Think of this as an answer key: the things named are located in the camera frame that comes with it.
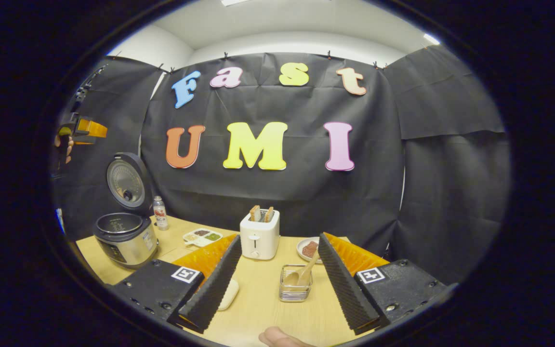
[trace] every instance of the table surface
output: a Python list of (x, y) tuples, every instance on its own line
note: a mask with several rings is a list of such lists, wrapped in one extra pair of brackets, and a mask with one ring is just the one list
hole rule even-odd
[[(156, 218), (151, 217), (151, 220), (153, 227)], [(160, 241), (156, 258), (167, 262), (198, 250), (194, 245), (185, 246), (183, 235), (187, 232), (208, 228), (222, 233), (225, 237), (238, 233), (170, 216), (168, 224), (170, 228), (164, 231), (154, 227)], [(315, 265), (312, 269), (313, 285), (306, 301), (284, 303), (279, 300), (278, 286), (282, 266), (307, 264), (297, 253), (297, 244), (303, 239), (306, 238), (280, 237), (276, 256), (268, 261), (242, 256), (233, 275), (233, 279), (239, 283), (239, 291), (230, 307), (216, 312), (204, 334), (185, 330), (207, 340), (234, 347), (264, 347), (265, 345), (258, 341), (258, 334), (271, 326), (278, 326), (287, 334), (317, 347), (332, 346), (364, 336), (365, 334), (355, 336), (353, 331), (348, 329), (323, 265)], [(114, 285), (134, 272), (111, 261), (93, 236), (77, 241), (77, 245), (104, 283)]]

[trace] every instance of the pink letter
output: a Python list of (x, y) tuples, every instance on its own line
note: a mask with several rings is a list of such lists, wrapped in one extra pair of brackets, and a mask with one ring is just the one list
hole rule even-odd
[(348, 133), (353, 127), (348, 123), (330, 121), (323, 126), (329, 132), (330, 158), (324, 164), (327, 170), (351, 171), (355, 163), (350, 160), (348, 153)]
[(218, 71), (218, 75), (213, 77), (209, 82), (212, 87), (220, 88), (221, 86), (226, 86), (227, 88), (234, 88), (238, 86), (241, 81), (239, 78), (243, 73), (243, 69), (240, 67), (227, 67)]

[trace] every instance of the serving spoon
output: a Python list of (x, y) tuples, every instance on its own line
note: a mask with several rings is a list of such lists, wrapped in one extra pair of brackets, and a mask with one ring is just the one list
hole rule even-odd
[[(286, 278), (284, 279), (283, 283), (284, 285), (291, 285), (291, 286), (305, 286), (308, 285), (308, 283), (310, 283), (310, 274), (312, 271), (312, 266), (314, 266), (314, 264), (316, 263), (316, 261), (320, 258), (320, 255), (318, 254), (318, 250), (314, 253), (314, 256), (312, 257), (312, 259), (310, 260), (310, 262), (308, 262), (308, 264), (306, 266), (304, 266), (303, 268), (300, 268), (299, 270), (295, 271), (295, 272), (291, 272), (290, 274), (288, 274), (286, 276)], [(286, 288), (286, 290), (295, 290), (295, 288)]]

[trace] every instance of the black foam pad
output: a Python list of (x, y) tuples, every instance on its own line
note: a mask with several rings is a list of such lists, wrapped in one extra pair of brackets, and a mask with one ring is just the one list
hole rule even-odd
[(388, 325), (390, 321), (374, 309), (324, 234), (320, 235), (318, 253), (337, 294), (348, 327), (355, 334), (361, 334)]
[(215, 312), (220, 307), (240, 257), (241, 239), (237, 235), (205, 284), (183, 305), (178, 314), (173, 314), (168, 321), (200, 334), (209, 328), (209, 323), (211, 323)]

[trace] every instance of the ceiling light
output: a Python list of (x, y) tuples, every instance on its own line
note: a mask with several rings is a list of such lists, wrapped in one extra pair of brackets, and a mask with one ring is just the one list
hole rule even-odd
[(231, 5), (238, 4), (240, 2), (245, 2), (245, 1), (249, 1), (249, 0), (222, 0), (222, 5), (231, 6)]
[(427, 41), (429, 41), (433, 44), (440, 44), (440, 42), (438, 42), (438, 40), (436, 40), (435, 38), (431, 37), (428, 34), (423, 35), (423, 37), (425, 37), (427, 39)]

